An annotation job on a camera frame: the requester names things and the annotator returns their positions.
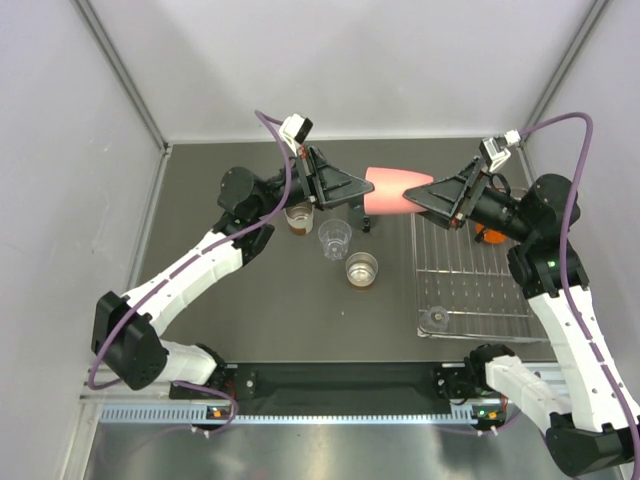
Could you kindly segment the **dark green mug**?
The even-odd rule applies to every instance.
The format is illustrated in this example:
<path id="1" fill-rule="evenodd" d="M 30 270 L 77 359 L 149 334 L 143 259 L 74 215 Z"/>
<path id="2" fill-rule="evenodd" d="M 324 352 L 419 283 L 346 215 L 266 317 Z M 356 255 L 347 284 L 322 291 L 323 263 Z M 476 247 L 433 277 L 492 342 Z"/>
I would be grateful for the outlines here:
<path id="1" fill-rule="evenodd" d="M 362 202 L 352 202 L 348 206 L 348 223 L 354 230 L 363 233 L 371 231 L 371 217 L 365 212 Z"/>

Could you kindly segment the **large clear plastic tumbler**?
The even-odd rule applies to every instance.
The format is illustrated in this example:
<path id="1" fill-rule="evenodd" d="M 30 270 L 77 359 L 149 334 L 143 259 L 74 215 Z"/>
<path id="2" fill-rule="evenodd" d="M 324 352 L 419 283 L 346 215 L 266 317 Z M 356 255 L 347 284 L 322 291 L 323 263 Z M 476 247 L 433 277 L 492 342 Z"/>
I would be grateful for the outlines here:
<path id="1" fill-rule="evenodd" d="M 318 228 L 318 238 L 323 254 L 332 261 L 342 260 L 348 253 L 352 230 L 340 219 L 329 219 Z"/>

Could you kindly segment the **pink plastic cup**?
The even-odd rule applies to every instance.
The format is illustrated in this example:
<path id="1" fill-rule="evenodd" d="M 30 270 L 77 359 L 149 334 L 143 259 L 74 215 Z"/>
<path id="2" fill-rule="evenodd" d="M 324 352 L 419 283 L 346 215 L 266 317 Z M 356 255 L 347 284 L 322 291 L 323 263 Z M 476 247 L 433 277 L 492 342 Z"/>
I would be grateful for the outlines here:
<path id="1" fill-rule="evenodd" d="M 364 212 L 378 216 L 423 212 L 424 208 L 407 200 L 404 192 L 431 184 L 434 178 L 410 170 L 369 167 L 365 180 L 373 185 L 374 190 L 363 197 Z"/>

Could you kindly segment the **small clear plastic cup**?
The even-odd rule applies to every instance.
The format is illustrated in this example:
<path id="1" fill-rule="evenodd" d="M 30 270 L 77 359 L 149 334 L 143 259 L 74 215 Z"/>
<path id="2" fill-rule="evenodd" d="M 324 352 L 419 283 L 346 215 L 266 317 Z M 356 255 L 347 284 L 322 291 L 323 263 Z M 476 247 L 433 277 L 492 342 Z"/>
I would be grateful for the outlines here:
<path id="1" fill-rule="evenodd" d="M 448 329 L 449 312 L 442 306 L 433 306 L 421 312 L 418 328 L 424 334 L 443 333 Z"/>

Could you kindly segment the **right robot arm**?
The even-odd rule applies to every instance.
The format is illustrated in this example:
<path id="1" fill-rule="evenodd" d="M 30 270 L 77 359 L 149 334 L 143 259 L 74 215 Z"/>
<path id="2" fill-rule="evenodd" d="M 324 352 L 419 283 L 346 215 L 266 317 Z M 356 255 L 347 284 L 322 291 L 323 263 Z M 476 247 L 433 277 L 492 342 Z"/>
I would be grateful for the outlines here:
<path id="1" fill-rule="evenodd" d="M 625 388 L 593 310 L 589 279 L 562 222 L 580 208 L 569 179 L 545 174 L 522 198 L 497 188 L 475 158 L 459 173 L 404 191 L 420 214 L 443 228 L 467 221 L 515 241 L 509 271 L 540 320 L 564 377 L 557 393 L 502 344 L 482 345 L 464 360 L 466 382 L 478 396 L 502 394 L 544 436 L 558 468 L 578 477 L 639 463 L 639 406 Z"/>

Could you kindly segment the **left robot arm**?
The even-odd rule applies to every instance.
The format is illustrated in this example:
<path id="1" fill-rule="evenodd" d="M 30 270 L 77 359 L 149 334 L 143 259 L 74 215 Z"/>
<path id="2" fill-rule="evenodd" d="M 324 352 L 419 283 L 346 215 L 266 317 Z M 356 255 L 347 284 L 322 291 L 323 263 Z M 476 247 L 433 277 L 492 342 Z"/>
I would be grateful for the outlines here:
<path id="1" fill-rule="evenodd" d="M 132 390 L 155 382 L 188 382 L 205 397 L 225 388 L 224 360 L 201 345 L 162 340 L 168 326 L 201 294 L 248 265 L 266 247 L 281 210 L 310 202 L 332 209 L 373 192 L 371 182 L 330 165 L 319 149 L 289 155 L 280 172 L 262 179 L 244 167 L 227 170 L 221 218 L 202 240 L 146 283 L 97 302 L 91 348 Z"/>

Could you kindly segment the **steel cup back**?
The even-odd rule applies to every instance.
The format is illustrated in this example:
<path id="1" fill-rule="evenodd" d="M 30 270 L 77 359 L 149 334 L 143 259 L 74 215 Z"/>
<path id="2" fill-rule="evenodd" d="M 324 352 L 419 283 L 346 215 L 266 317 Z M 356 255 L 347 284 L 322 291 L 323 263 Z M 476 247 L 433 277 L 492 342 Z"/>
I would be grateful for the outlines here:
<path id="1" fill-rule="evenodd" d="M 285 217 L 292 233 L 307 235 L 313 230 L 314 210 L 313 205 L 305 202 L 286 208 Z"/>

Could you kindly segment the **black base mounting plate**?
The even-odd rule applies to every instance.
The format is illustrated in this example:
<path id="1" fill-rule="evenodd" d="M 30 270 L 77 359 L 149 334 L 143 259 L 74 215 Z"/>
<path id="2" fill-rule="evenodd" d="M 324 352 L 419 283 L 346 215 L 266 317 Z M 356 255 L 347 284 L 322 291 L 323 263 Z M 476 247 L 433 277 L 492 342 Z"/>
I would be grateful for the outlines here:
<path id="1" fill-rule="evenodd" d="M 497 395 L 464 366 L 437 362 L 238 363 L 215 376 L 242 414 L 442 413 Z"/>

